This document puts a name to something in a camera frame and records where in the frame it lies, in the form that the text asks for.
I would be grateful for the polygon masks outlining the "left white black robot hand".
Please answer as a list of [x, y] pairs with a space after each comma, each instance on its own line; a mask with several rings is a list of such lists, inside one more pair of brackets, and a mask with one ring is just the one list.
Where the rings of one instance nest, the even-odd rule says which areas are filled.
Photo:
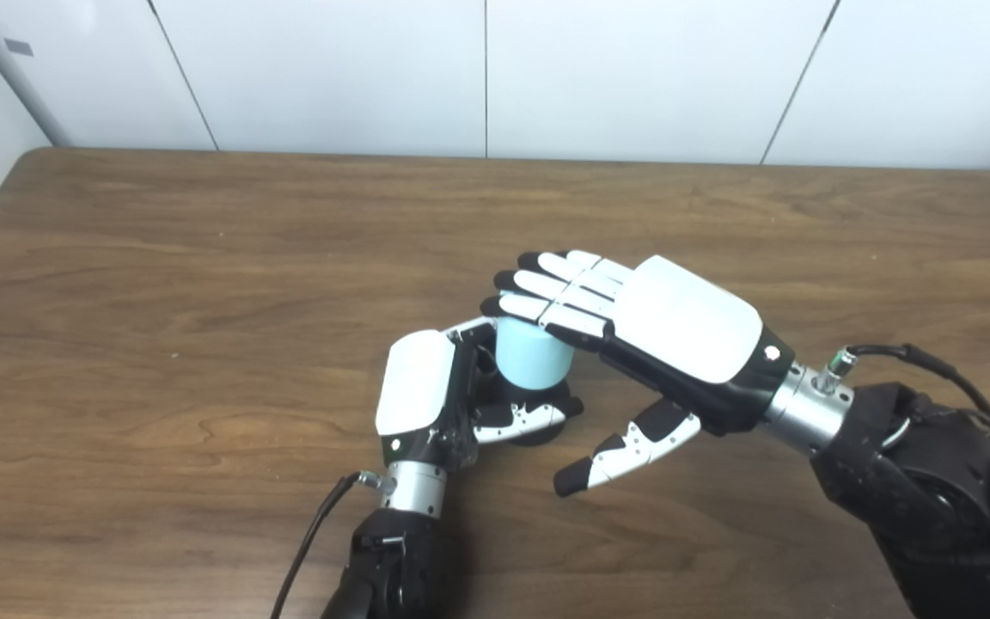
[[405, 334], [388, 350], [375, 412], [382, 460], [455, 473], [483, 445], [550, 442], [585, 409], [567, 381], [572, 357], [565, 342], [512, 318]]

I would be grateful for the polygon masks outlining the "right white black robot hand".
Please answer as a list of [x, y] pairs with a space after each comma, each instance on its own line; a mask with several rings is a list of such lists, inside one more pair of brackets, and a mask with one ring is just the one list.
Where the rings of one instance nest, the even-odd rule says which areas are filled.
[[492, 282], [498, 294], [480, 313], [596, 353], [659, 395], [624, 434], [554, 475], [559, 497], [632, 473], [699, 432], [753, 431], [795, 359], [753, 305], [660, 255], [630, 269], [583, 250], [526, 252]]

